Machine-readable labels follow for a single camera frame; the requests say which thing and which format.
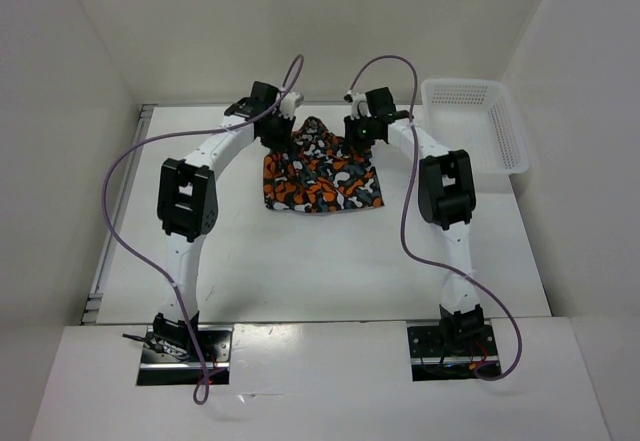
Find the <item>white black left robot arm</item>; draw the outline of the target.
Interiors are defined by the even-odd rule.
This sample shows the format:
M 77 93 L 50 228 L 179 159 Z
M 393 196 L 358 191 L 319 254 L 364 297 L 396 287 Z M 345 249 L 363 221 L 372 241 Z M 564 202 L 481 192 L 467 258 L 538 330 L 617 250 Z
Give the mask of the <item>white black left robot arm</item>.
M 303 96 L 256 81 L 250 95 L 223 113 L 223 123 L 198 148 L 161 166 L 157 215 L 167 240 L 172 294 L 153 321 L 153 339 L 175 359 L 196 355 L 199 307 L 197 281 L 206 236 L 218 214 L 217 181 L 233 159 L 259 139 L 275 150 L 291 140 L 296 109 Z

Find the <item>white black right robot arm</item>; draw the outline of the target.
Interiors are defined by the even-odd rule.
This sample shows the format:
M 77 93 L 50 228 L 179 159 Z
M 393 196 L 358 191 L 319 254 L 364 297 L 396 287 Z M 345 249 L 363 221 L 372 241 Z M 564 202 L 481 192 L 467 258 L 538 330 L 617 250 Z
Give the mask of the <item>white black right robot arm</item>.
M 412 161 L 410 178 L 418 211 L 431 231 L 441 237 L 447 260 L 431 266 L 448 272 L 439 302 L 440 346 L 450 354 L 469 347 L 484 325 L 472 272 L 470 222 L 476 192 L 469 154 L 451 150 L 417 126 L 408 110 L 396 107 L 387 87 L 366 93 L 349 90 L 344 96 L 351 112 L 344 119 L 346 146 L 362 153 L 383 141 Z

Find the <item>orange camouflage shorts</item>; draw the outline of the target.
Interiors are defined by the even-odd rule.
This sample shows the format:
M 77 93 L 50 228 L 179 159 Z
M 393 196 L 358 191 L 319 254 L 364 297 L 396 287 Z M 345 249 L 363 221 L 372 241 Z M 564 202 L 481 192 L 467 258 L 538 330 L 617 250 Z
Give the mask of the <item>orange camouflage shorts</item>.
M 291 135 L 286 151 L 263 160 L 267 209 L 304 214 L 381 208 L 384 199 L 370 149 L 345 150 L 344 138 L 316 117 Z

